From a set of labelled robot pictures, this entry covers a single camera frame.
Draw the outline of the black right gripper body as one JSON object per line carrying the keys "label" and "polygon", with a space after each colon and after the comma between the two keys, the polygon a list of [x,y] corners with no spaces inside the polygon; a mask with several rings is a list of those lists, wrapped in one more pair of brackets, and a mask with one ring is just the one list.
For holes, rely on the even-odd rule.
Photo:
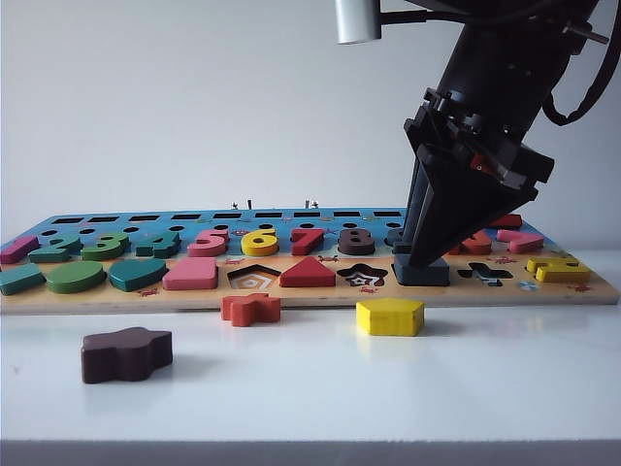
{"label": "black right gripper body", "polygon": [[425,147],[512,189],[545,183],[553,170],[552,158],[524,145],[520,132],[469,108],[457,92],[428,89],[405,131],[414,150]]}

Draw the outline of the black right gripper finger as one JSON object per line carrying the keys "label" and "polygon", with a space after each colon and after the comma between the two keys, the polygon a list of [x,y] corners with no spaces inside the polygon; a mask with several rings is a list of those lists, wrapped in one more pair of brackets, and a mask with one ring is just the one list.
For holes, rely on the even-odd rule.
{"label": "black right gripper finger", "polygon": [[418,228],[424,217],[424,204],[428,189],[428,179],[424,166],[418,155],[414,157],[411,185],[409,191],[409,205],[405,226],[405,240],[409,244],[409,264],[427,265],[424,252],[417,249]]}
{"label": "black right gripper finger", "polygon": [[420,168],[427,182],[420,212],[422,266],[538,194],[530,184],[513,189],[425,149],[420,151]]}

